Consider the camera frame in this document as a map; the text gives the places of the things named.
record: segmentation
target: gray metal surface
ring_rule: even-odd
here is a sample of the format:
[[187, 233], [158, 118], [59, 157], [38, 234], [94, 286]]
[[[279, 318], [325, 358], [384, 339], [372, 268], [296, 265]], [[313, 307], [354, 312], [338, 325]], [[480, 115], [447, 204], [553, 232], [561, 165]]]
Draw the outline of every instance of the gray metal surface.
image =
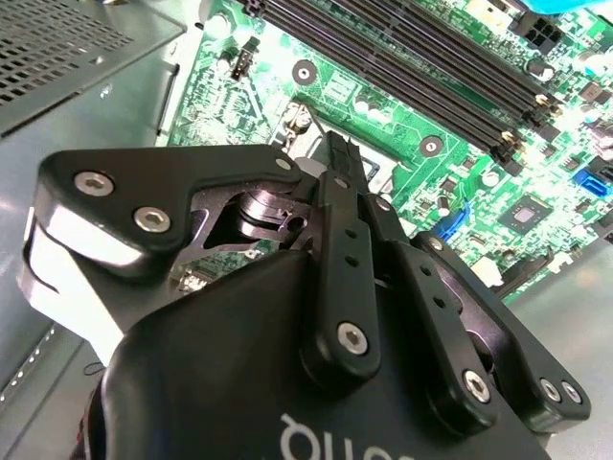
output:
[[613, 246], [598, 241], [579, 261], [529, 289], [511, 310], [579, 381], [587, 422], [549, 442], [554, 460], [613, 458]]
[[180, 32], [134, 2], [0, 0], [0, 136]]
[[[150, 51], [182, 33], [174, 23], [133, 2], [108, 10], [97, 10], [102, 6], [94, 2], [71, 5], [98, 11], [92, 17], [134, 42], [103, 64], [90, 64], [84, 73], [79, 69], [21, 97], [18, 102], [27, 102], [34, 110], [62, 91], [82, 91], [0, 140], [0, 386], [50, 326], [47, 318], [25, 302], [15, 282], [38, 163], [58, 150], [154, 145], [172, 68], [163, 61], [164, 48]], [[0, 107], [2, 123], [11, 118], [7, 107], [10, 105]]]
[[57, 328], [57, 339], [45, 358], [2, 409], [0, 458], [68, 458], [89, 394], [100, 379], [100, 375], [84, 376], [83, 366], [95, 360], [80, 337]]

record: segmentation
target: chip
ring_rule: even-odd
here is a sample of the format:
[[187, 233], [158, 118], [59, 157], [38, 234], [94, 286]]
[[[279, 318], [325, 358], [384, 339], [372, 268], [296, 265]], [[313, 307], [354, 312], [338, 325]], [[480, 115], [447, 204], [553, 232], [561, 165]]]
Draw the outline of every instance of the chip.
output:
[[599, 95], [601, 94], [602, 90], [601, 88], [598, 86], [597, 83], [594, 83], [592, 81], [588, 82], [585, 86], [583, 86], [583, 89], [581, 89], [579, 91], [579, 95], [587, 102], [591, 103], [593, 102], [596, 98], [599, 97]]
[[610, 91], [604, 90], [596, 97], [596, 99], [594, 99], [594, 102], [600, 105], [605, 105], [611, 99], [611, 95], [612, 94]]
[[555, 126], [547, 124], [539, 128], [535, 128], [534, 132], [536, 132], [536, 134], [545, 139], [547, 142], [553, 142], [557, 136], [559, 136], [559, 129], [557, 129]]
[[472, 167], [475, 166], [475, 161], [471, 160], [470, 158], [467, 158], [466, 160], [464, 160], [462, 166], [464, 166], [467, 170], [470, 171], [472, 170]]
[[552, 213], [552, 209], [530, 195], [523, 195], [498, 221], [519, 235], [526, 235]]
[[543, 149], [542, 153], [545, 155], [545, 158], [551, 158], [556, 154], [556, 151], [557, 150], [554, 146], [547, 146], [545, 149]]
[[521, 208], [513, 216], [520, 223], [526, 223], [536, 215], [536, 212], [530, 208]]
[[453, 191], [456, 188], [456, 185], [458, 185], [458, 183], [455, 180], [453, 180], [451, 177], [448, 177], [441, 184], [441, 188], [445, 190], [446, 192], [453, 193]]
[[592, 203], [590, 203], [588, 200], [584, 200], [577, 205], [577, 207], [575, 208], [575, 212], [579, 214], [583, 214], [585, 211], [590, 209], [591, 204]]
[[569, 158], [564, 163], [564, 168], [566, 168], [566, 170], [568, 171], [574, 171], [578, 167], [579, 167], [579, 161], [576, 160], [575, 158]]

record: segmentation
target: blue sata port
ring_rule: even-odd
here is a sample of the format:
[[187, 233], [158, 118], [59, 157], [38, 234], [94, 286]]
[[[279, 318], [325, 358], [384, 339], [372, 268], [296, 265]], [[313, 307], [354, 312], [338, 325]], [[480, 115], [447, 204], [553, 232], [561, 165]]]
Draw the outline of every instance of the blue sata port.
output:
[[466, 223], [469, 217], [470, 203], [465, 198], [464, 209], [439, 220], [435, 223], [434, 227], [432, 227], [432, 233], [441, 238], [444, 242], [448, 242], [449, 239], [456, 234], [458, 229]]
[[598, 198], [607, 198], [613, 194], [613, 185], [607, 186], [595, 175], [587, 171], [587, 168], [577, 172], [573, 176], [573, 182]]

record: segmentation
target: dimm slot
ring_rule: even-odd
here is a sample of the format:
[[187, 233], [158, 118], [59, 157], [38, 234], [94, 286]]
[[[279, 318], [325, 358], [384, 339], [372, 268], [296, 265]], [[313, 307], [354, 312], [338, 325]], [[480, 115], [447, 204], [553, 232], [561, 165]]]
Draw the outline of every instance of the dimm slot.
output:
[[511, 131], [508, 126], [388, 51], [376, 49], [347, 26], [294, 1], [269, 1], [262, 17], [504, 162], [501, 133]]

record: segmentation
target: white plastic part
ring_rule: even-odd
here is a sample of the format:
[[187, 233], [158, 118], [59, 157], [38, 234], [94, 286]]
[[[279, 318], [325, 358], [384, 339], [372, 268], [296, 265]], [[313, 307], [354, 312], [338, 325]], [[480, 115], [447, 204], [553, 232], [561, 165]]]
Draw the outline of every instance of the white plastic part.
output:
[[471, 268], [488, 288], [492, 286], [502, 286], [502, 275], [500, 274], [498, 265], [489, 257], [482, 257]]

